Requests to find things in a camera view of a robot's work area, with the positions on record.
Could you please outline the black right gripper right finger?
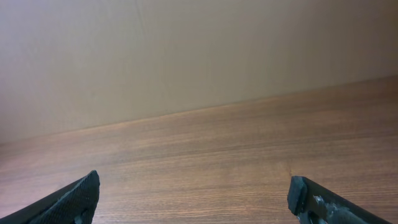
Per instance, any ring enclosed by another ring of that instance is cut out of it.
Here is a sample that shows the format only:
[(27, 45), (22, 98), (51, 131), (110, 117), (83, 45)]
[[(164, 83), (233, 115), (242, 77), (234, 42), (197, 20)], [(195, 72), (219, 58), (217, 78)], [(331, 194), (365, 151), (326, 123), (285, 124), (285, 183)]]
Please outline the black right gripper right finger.
[(291, 178), (287, 202), (301, 224), (391, 224), (303, 176)]

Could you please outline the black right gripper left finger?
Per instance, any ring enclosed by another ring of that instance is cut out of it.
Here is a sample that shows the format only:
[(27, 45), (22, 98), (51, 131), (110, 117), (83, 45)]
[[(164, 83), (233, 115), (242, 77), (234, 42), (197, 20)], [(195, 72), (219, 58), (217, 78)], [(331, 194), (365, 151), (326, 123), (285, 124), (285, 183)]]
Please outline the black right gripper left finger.
[(86, 176), (1, 218), (1, 224), (91, 224), (100, 197), (100, 178)]

